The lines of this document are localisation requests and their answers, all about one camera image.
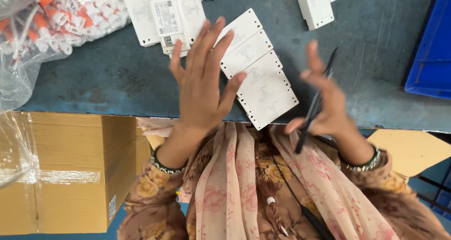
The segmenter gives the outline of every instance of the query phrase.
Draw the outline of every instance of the brown floral top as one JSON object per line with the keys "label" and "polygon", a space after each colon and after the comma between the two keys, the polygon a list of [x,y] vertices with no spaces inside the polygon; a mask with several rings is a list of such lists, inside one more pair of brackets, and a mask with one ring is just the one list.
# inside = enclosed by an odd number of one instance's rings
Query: brown floral top
{"label": "brown floral top", "polygon": [[[265,206],[257,189],[257,200],[250,202],[256,202],[258,205],[257,223],[260,239],[321,239],[307,218],[302,215],[301,208],[286,186],[271,154],[276,155],[275,160],[299,201],[322,220],[315,203],[286,165],[282,156],[278,155],[278,150],[271,141],[261,132],[251,131],[251,134],[256,141],[259,141],[260,160],[256,160],[255,163],[264,168],[265,177],[276,184],[275,198],[278,201],[280,217],[283,224],[292,229],[289,237],[276,233],[277,225],[273,213]],[[190,159],[189,171],[184,176],[165,174],[148,161],[126,200],[127,216],[119,226],[118,240],[196,239],[194,198],[189,203],[185,217],[176,201],[175,192],[183,181],[190,181],[194,184],[187,191],[192,195],[195,193],[196,183],[210,161],[212,151],[213,136],[208,136],[196,152],[195,158]],[[391,173],[392,160],[389,156],[385,158],[386,162],[381,167],[371,171],[356,172],[342,169],[342,172],[362,190],[400,239],[451,240],[451,236],[443,229],[437,218],[418,201],[405,181],[396,173]]]}

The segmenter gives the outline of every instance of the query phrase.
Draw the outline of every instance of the woman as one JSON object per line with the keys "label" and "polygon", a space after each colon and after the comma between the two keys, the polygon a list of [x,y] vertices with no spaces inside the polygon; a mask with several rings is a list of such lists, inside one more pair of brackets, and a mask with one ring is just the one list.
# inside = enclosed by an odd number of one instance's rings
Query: woman
{"label": "woman", "polygon": [[[234,36],[229,31],[213,48],[224,25],[222,17],[211,29],[205,22],[185,69],[176,43],[170,70],[180,87],[180,119],[133,186],[118,239],[451,239],[390,173],[390,156],[359,134],[343,92],[322,76],[316,41],[307,45],[309,70],[301,74],[323,97],[311,133],[334,137],[341,172],[311,142],[294,153],[302,118],[259,132],[220,123],[246,78],[235,75],[219,95],[220,60]],[[189,202],[186,217],[177,188]]]}

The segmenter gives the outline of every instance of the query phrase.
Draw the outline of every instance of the floral dress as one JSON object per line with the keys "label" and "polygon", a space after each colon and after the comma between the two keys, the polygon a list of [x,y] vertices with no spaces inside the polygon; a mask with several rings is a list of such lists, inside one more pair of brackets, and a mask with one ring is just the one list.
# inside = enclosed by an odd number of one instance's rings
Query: floral dress
{"label": "floral dress", "polygon": [[[268,135],[264,131],[257,132],[250,127],[248,130],[255,139],[256,151],[259,156],[256,157],[255,162],[237,165],[237,171],[249,166],[257,166],[264,171],[264,177],[275,184],[278,212],[283,224],[290,229],[288,237],[277,233],[277,224],[272,211],[266,206],[259,189],[253,186],[252,188],[257,190],[243,193],[245,201],[242,206],[248,209],[257,209],[259,238],[262,240],[321,239],[311,223],[303,216],[301,208],[293,198],[280,172],[300,203],[325,225],[315,202],[280,156]],[[138,176],[138,180],[126,199],[127,216],[119,226],[118,240],[196,239],[198,231],[196,230],[194,198],[189,200],[185,216],[176,200],[176,191],[183,184],[184,191],[191,196],[194,195],[195,186],[206,165],[210,162],[212,154],[213,135],[210,135],[204,139],[195,156],[189,160],[185,174],[168,175],[155,168],[150,161],[144,164],[142,173]],[[271,155],[274,155],[280,171]],[[450,235],[443,229],[437,218],[418,201],[415,193],[405,184],[404,179],[391,172],[391,157],[383,155],[383,158],[385,161],[379,168],[364,172],[342,169],[342,172],[377,208],[400,239],[451,240]],[[219,210],[221,206],[225,205],[226,200],[226,193],[216,191],[214,188],[206,188],[203,207],[211,211]],[[331,231],[334,230],[334,227],[338,227],[330,223],[327,226]],[[381,230],[375,239],[389,240],[391,238],[390,231]]]}

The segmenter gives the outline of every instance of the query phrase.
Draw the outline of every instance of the sleeve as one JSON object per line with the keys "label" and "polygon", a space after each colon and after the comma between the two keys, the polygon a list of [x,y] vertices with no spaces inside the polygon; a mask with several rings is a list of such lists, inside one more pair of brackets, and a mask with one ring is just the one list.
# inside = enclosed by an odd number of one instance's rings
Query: sleeve
{"label": "sleeve", "polygon": [[166,174],[147,161],[125,200],[127,215],[117,239],[188,239],[185,216],[175,200],[182,183],[183,174]]}
{"label": "sleeve", "polygon": [[422,204],[407,181],[392,172],[392,157],[383,153],[379,167],[358,172],[341,171],[355,184],[379,210],[400,239],[447,239],[445,231],[436,216]]}

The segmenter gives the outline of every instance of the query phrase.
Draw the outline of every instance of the fingernail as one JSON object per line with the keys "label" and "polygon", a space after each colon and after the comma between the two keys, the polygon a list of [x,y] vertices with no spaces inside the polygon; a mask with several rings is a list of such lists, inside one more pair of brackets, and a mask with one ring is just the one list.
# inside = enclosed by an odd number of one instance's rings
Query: fingernail
{"label": "fingernail", "polygon": [[238,82],[240,82],[240,83],[243,82],[247,76],[248,76],[248,74],[245,72],[240,73],[238,76]]}
{"label": "fingernail", "polygon": [[312,43],[312,50],[317,50],[318,49],[318,41],[314,40]]}
{"label": "fingernail", "polygon": [[304,70],[304,71],[301,73],[301,78],[302,78],[302,79],[306,79],[306,78],[308,78],[308,76],[309,76],[311,73],[312,73],[311,70]]}

